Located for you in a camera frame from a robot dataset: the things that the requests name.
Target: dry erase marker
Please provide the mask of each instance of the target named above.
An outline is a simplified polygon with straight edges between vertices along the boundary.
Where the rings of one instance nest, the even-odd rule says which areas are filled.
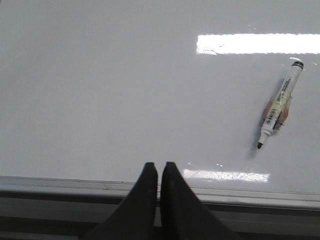
[[[275,129],[279,129],[287,119],[292,99],[291,93],[303,69],[304,64],[301,61],[295,61],[287,73],[279,92],[269,103],[264,113],[265,119],[261,127],[258,149],[262,147],[267,137],[271,136]]]

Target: white glossy surface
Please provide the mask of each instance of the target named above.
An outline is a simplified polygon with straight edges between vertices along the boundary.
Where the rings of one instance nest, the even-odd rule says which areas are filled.
[[[292,0],[2,0],[0,175],[134,182],[145,162],[161,175],[173,161],[206,173],[187,179],[202,188],[319,193],[320,55],[197,54],[200,35],[319,35],[319,9]],[[305,70],[289,118],[257,151],[290,58]]]

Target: whiteboard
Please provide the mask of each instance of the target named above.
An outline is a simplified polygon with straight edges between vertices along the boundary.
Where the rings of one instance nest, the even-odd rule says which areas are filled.
[[[192,186],[318,195],[318,49],[197,52],[201,35],[317,36],[320,2],[305,3],[2,0],[0,175],[135,182],[170,161]],[[288,120],[258,151],[295,59]]]

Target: marker barcode label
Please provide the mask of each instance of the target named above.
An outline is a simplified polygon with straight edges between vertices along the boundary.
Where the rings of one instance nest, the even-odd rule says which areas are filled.
[[[270,111],[270,114],[268,115],[267,119],[265,120],[265,124],[271,125],[272,120],[275,118],[275,114],[276,114],[277,110],[272,108]]]

